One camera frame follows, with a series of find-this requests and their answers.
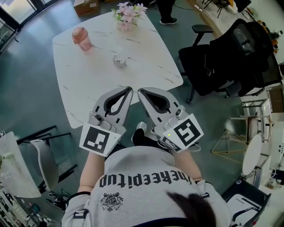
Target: black hair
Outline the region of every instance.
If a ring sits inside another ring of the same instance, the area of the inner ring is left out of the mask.
[[[216,227],[216,216],[210,204],[198,194],[187,197],[167,192],[167,195],[182,209],[191,227]]]

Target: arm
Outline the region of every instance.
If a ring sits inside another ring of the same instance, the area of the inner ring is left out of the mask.
[[[193,160],[190,152],[185,150],[180,153],[173,153],[175,166],[182,170],[186,175],[192,178],[194,181],[203,180],[199,167]]]
[[[105,157],[89,152],[83,169],[78,192],[91,192],[105,172]]]

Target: cardboard box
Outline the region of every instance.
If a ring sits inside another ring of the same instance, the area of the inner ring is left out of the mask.
[[[99,12],[98,0],[75,0],[74,9],[78,16]]]

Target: logo print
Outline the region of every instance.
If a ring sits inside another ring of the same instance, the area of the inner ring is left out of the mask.
[[[187,119],[185,122],[181,123],[174,129],[174,131],[185,146],[190,144],[201,135],[190,119]]]
[[[109,133],[90,127],[83,146],[103,153],[107,144]]]
[[[169,141],[166,137],[164,137],[162,139],[162,141],[172,150],[178,152],[180,150],[180,148],[178,146],[176,146],[175,144],[173,144],[171,141]]]
[[[103,210],[106,209],[107,211],[111,212],[113,209],[117,211],[120,206],[123,205],[122,201],[123,198],[119,196],[118,192],[115,194],[104,193],[100,203]]]

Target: white sneaker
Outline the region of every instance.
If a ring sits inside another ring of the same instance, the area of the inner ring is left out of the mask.
[[[142,129],[144,131],[144,133],[146,133],[147,128],[148,128],[147,124],[142,121],[137,125],[136,130]]]

